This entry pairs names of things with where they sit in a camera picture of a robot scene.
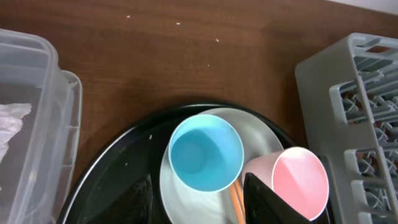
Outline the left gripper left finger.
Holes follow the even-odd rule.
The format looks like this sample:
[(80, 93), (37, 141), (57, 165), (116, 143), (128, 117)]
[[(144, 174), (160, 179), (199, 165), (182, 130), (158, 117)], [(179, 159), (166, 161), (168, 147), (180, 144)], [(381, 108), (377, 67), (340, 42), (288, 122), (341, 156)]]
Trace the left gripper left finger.
[(89, 224), (150, 224), (154, 194), (150, 174), (142, 175)]

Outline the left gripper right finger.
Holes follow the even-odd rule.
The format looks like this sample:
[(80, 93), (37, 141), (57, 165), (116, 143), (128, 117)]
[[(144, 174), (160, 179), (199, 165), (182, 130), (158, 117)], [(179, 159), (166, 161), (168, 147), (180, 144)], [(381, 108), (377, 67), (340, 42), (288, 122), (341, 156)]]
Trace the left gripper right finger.
[(327, 209), (310, 221), (250, 172), (245, 174), (243, 196), (247, 224), (330, 224)]

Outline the blue plastic cup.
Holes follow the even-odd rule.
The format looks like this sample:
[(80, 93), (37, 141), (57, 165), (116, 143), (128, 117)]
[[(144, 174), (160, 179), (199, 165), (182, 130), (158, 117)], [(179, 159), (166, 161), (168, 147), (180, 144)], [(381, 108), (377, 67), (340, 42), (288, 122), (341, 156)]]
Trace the blue plastic cup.
[(174, 129), (168, 144), (171, 169), (187, 187), (215, 193), (227, 189), (239, 176), (244, 146), (227, 120), (196, 114)]

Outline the white napkin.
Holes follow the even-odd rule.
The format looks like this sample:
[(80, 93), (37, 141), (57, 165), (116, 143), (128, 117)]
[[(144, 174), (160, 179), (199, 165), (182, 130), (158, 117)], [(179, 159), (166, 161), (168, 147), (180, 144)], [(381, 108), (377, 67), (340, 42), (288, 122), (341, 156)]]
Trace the white napkin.
[(31, 109), (30, 103), (1, 105), (1, 161), (9, 149), (9, 141), (22, 129), (22, 119)]

